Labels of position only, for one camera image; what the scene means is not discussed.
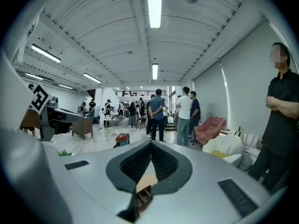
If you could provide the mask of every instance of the white chair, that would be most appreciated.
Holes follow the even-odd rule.
[[[228,134],[223,136],[219,135],[215,139],[209,140],[208,143],[203,146],[202,151],[210,154],[213,151],[228,154],[229,156],[224,157],[223,160],[237,167],[244,155],[245,147],[240,137]]]

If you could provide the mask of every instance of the pink armchair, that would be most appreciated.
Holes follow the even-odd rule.
[[[218,117],[209,117],[201,126],[194,127],[195,139],[206,144],[210,139],[216,138],[220,130],[226,131],[226,119]]]

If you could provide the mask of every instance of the yellow cushion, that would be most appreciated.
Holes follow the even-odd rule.
[[[212,151],[212,154],[216,155],[217,157],[219,157],[221,159],[229,156],[229,154],[224,154],[224,153],[221,153],[217,150]]]

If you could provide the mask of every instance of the ceiling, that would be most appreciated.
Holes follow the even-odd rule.
[[[162,0],[161,27],[151,29],[147,0],[47,0],[18,71],[78,91],[99,87],[83,76],[85,72],[102,81],[102,87],[180,85],[198,76],[199,68],[224,46],[221,40],[227,41],[240,22],[247,24],[227,49],[261,20],[244,13],[250,7],[245,1]],[[241,6],[244,11],[238,15]],[[61,63],[31,50],[33,43]],[[159,64],[156,81],[151,80],[153,63]]]

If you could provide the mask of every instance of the blue shirt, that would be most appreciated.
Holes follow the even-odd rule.
[[[190,110],[190,117],[193,115],[195,110],[198,110],[197,114],[195,115],[195,118],[200,119],[200,107],[199,107],[199,102],[197,99],[194,99],[192,102],[192,106],[191,106],[191,110]]]
[[[164,106],[164,100],[161,97],[155,97],[150,102],[150,107],[152,112],[156,112],[160,106]],[[160,113],[154,115],[154,119],[164,119],[163,110]]]

